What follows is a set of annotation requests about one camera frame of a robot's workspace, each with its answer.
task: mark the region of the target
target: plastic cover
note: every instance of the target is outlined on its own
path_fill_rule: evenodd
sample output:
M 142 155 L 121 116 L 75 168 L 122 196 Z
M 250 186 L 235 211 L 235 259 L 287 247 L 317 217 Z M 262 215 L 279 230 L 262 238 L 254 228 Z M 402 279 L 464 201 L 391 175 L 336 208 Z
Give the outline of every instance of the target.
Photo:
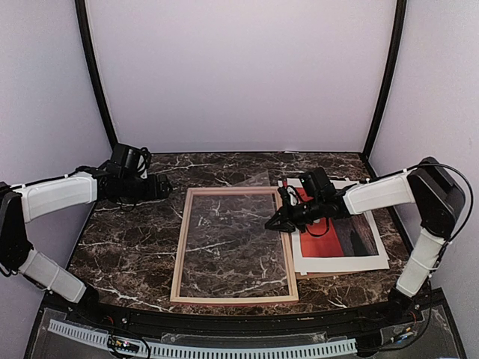
M 270 187 L 269 176 L 264 172 L 234 186 Z M 194 196 L 180 295 L 288 295 L 280 233 L 264 229 L 274 213 L 270 194 Z

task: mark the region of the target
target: cable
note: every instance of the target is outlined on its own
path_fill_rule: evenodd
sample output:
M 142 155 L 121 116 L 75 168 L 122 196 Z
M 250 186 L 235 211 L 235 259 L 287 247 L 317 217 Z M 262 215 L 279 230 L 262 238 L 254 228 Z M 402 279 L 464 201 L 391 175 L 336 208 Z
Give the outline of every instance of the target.
M 25 183 L 23 185 L 15 185 L 15 186 L 11 186 L 9 189 L 11 191 L 15 191 L 16 189 L 20 189 L 22 187 L 27 187 L 29 185 L 38 185 L 40 183 L 44 183 L 44 182 L 51 182 L 51 181 L 56 181 L 56 180 L 63 180 L 66 176 L 66 178 L 68 177 L 71 177 L 73 176 L 74 174 L 77 174 L 79 171 L 78 170 L 74 170 L 74 172 L 72 172 L 71 174 L 67 174 L 67 175 L 63 175 L 63 176 L 58 176 L 58 177 L 51 177 L 51 178 L 45 178 L 45 179 L 39 179 L 38 181 L 34 181 L 34 182 L 29 182 L 29 183 Z
M 416 343 L 419 339 L 421 339 L 424 333 L 426 333 L 427 328 L 429 327 L 429 324 L 431 323 L 431 317 L 433 316 L 433 286 L 431 282 L 428 281 L 428 283 L 429 283 L 429 297 L 430 297 L 429 298 L 429 313 L 427 315 L 426 325 L 424 326 L 422 332 L 416 335 L 416 337 L 413 340 L 411 340 L 409 343 L 407 343 L 404 346 L 401 346 L 400 348 L 381 348 L 379 349 L 380 352 L 394 352 L 396 350 L 402 350 L 402 349 L 408 348 L 412 344 Z
M 472 190 L 472 185 L 468 181 L 466 176 L 464 176 L 464 174 L 462 174 L 459 170 L 457 170 L 456 168 L 451 167 L 449 165 L 443 165 L 442 163 L 418 163 L 417 165 L 411 166 L 411 167 L 407 168 L 406 170 L 396 171 L 396 172 L 392 172 L 390 174 L 386 174 L 384 176 L 376 177 L 376 178 L 372 179 L 369 183 L 377 182 L 377 181 L 383 180 L 387 177 L 395 176 L 396 174 L 401 174 L 404 171 L 411 171 L 411 170 L 415 170 L 416 168 L 426 168 L 426 167 L 445 168 L 447 170 L 453 171 L 455 174 L 457 174 L 459 177 L 461 177 L 463 179 L 464 183 L 467 185 L 467 188 L 469 190 L 469 194 L 470 194 L 470 196 L 469 196 L 470 197 L 469 210 L 467 212 L 466 217 L 464 218 L 463 223 L 459 226 L 456 233 L 454 235 L 452 235 L 451 238 L 448 240 L 448 242 L 452 242 L 457 237 L 457 235 L 463 230 L 464 226 L 467 224 L 467 222 L 471 218 L 472 207 L 474 206 L 474 191 Z
M 298 203 L 304 203 L 305 202 L 305 200 L 302 199 L 302 197 L 299 194 L 298 189 L 296 187 L 294 187 L 292 185 L 287 185 L 286 189 L 288 189 L 288 188 L 291 188 L 294 191 L 294 193 L 291 193 L 291 192 L 289 192 L 289 193 L 292 194 L 296 198 L 296 202 L 298 202 Z
M 309 233 L 309 235 L 310 235 L 311 237 L 320 238 L 320 237 L 322 237 L 322 236 L 325 236 L 325 235 L 328 234 L 328 232 L 329 232 L 329 218 L 326 219 L 326 230 L 325 230 L 324 233 L 322 233 L 322 234 L 311 233 L 310 230 L 309 230 L 309 228 L 308 228 L 308 225 L 305 225 L 305 227 L 306 227 L 306 231 Z
M 0 267 L 0 273 L 2 273 L 4 277 L 8 278 L 12 275 L 12 270 L 8 269 L 8 271 L 4 271 L 3 268 Z
M 357 347 L 358 349 L 358 352 L 395 352 L 397 350 L 403 350 L 405 348 L 408 348 L 409 346 L 411 346 L 412 344 L 416 343 L 419 339 L 421 339 L 421 337 L 424 335 L 424 333 L 427 331 L 427 328 L 429 327 L 429 324 L 430 324 L 430 321 L 431 321 L 431 316 L 432 316 L 432 312 L 433 312 L 433 286 L 431 285 L 430 281 L 427 281 L 428 285 L 429 285 L 429 314 L 427 315 L 427 321 L 426 321 L 426 325 L 423 327 L 423 330 L 421 331 L 421 333 L 417 334 L 416 337 L 411 340 L 409 343 L 407 343 L 406 345 L 404 346 L 401 346 L 401 347 L 397 347 L 397 348 L 386 348 L 387 346 L 390 346 L 391 344 L 395 344 L 403 339 L 401 339 L 401 337 L 404 335 L 404 334 L 401 334 L 399 336 L 399 339 L 400 340 L 397 340 L 397 336 L 396 337 L 393 337 L 392 339 L 396 338 L 395 341 L 392 341 L 390 343 L 384 343 L 382 344 L 381 346 L 376 346 L 376 347 L 373 347 L 373 348 L 361 348 L 361 347 Z
M 106 330 L 109 329 L 110 331 L 112 331 L 112 333 L 113 333 L 113 331 L 123 331 L 124 333 L 130 335 L 131 337 L 134 337 L 134 338 L 136 338 L 137 340 L 140 340 L 140 341 L 144 344 L 145 348 L 146 348 L 147 351 L 148 351 L 148 354 L 147 354 L 147 358 L 146 358 L 146 359 L 150 359 L 150 358 L 151 358 L 151 347 L 148 345 L 147 341 L 146 341 L 141 335 L 135 334 L 135 333 L 133 333 L 133 332 L 131 332 L 131 331 L 128 331 L 127 329 L 122 329 L 122 328 L 114 327 L 114 326 L 112 326 L 112 325 L 104 325 L 104 324 L 99 324 L 99 323 L 93 322 L 92 320 L 90 320 L 90 319 L 86 318 L 85 316 L 83 316 L 82 314 L 78 313 L 78 311 L 73 310 L 73 308 L 69 308 L 69 309 L 70 309 L 70 311 L 74 312 L 77 316 L 79 316 L 80 318 L 86 320 L 86 321 L 89 322 L 90 324 L 93 324 L 93 325 L 95 325 L 95 326 L 97 326 L 97 327 L 101 327 L 101 328 L 106 329 Z

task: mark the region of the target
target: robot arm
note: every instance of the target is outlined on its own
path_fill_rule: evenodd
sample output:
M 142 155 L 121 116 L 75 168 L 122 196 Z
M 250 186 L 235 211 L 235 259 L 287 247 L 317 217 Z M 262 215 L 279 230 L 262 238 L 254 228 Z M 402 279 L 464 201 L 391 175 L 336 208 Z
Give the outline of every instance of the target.
M 464 207 L 464 192 L 454 179 L 434 158 L 424 159 L 413 170 L 340 191 L 334 189 L 322 168 L 299 178 L 312 199 L 293 205 L 287 188 L 280 188 L 283 206 L 265 224 L 266 229 L 293 232 L 297 228 L 304 232 L 319 218 L 347 218 L 372 209 L 416 203 L 421 233 L 388 297 L 392 313 L 407 309 L 440 261 Z
M 107 199 L 120 203 L 167 198 L 172 187 L 165 175 L 148 175 L 151 154 L 117 144 L 112 157 L 99 168 L 80 167 L 71 174 L 26 185 L 0 182 L 0 263 L 44 288 L 79 303 L 94 290 L 34 249 L 25 223 L 77 204 Z

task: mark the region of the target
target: black bracket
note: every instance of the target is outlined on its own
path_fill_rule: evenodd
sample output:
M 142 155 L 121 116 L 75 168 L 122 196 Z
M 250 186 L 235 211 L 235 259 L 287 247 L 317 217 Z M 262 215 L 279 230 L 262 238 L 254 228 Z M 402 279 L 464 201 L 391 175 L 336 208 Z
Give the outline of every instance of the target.
M 464 208 L 466 196 L 456 181 L 433 157 L 423 159 L 407 180 L 421 215 L 421 226 L 448 240 Z
M 0 263 L 18 271 L 33 245 L 27 240 L 22 210 L 22 195 L 0 182 Z

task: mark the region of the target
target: clear plastic sheet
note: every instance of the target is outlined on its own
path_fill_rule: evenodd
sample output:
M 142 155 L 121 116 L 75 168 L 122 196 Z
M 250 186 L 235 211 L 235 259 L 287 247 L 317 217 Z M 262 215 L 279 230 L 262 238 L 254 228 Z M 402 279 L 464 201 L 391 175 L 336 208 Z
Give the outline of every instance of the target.
M 268 173 L 234 187 L 270 187 Z M 180 295 L 288 295 L 281 236 L 264 229 L 274 213 L 274 197 L 269 194 L 194 196 Z
M 174 346 L 194 346 L 201 348 L 281 348 L 288 346 L 308 346 L 326 342 L 326 333 L 278 335 L 274 337 L 206 337 L 190 334 L 164 334 L 162 344 Z

